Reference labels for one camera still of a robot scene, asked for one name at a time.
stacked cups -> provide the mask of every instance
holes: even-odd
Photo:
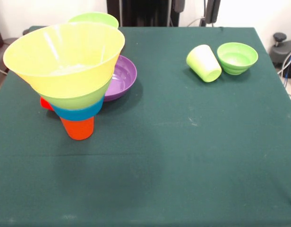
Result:
[[[112,26],[66,23],[19,38],[4,63],[51,104],[71,138],[83,140],[93,133],[124,43]]]

plastic bowl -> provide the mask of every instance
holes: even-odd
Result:
[[[106,82],[106,84],[104,84],[100,89],[90,94],[74,97],[74,98],[54,98],[54,97],[44,96],[42,94],[39,94],[39,95],[50,104],[57,106],[59,108],[68,109],[68,110],[77,110],[77,109],[86,108],[88,106],[93,105],[94,103],[97,103],[104,96],[110,83],[111,83],[111,79],[109,79],[109,81]]]
[[[90,94],[107,83],[124,44],[124,35],[112,26],[66,23],[17,39],[3,59],[37,93],[73,98]]]
[[[122,97],[134,84],[137,78],[137,69],[134,63],[119,56],[113,72],[111,84],[105,93],[104,101],[109,102]]]
[[[102,12],[83,13],[69,20],[69,22],[81,22],[81,21],[103,23],[106,25],[113,26],[115,28],[118,28],[119,26],[119,22],[115,17],[113,17],[110,14]]]
[[[239,75],[258,60],[256,50],[242,43],[225,43],[219,46],[217,55],[225,72]]]
[[[66,119],[68,121],[83,121],[98,114],[102,108],[103,99],[104,97],[102,97],[100,101],[93,104],[92,106],[79,110],[67,110],[54,105],[51,106],[60,118]]]

green cup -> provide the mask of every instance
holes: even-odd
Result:
[[[216,80],[222,69],[208,45],[195,47],[187,56],[187,64],[204,82]]]
[[[225,72],[239,75],[258,60],[256,50],[246,44],[225,43],[219,46],[217,55]]]
[[[102,12],[91,12],[91,13],[83,13],[77,15],[69,20],[69,22],[95,22],[95,23],[103,23],[106,25],[113,26],[118,28],[119,23],[118,20],[110,14],[102,13]]]

green tablecloth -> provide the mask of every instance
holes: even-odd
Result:
[[[291,224],[291,101],[252,28],[121,28],[138,70],[74,141],[10,72],[0,91],[0,226]],[[199,44],[259,54],[202,82]]]

orange cup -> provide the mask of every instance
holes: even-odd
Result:
[[[90,137],[94,130],[94,117],[83,121],[68,121],[60,118],[68,135],[74,140],[84,140]]]

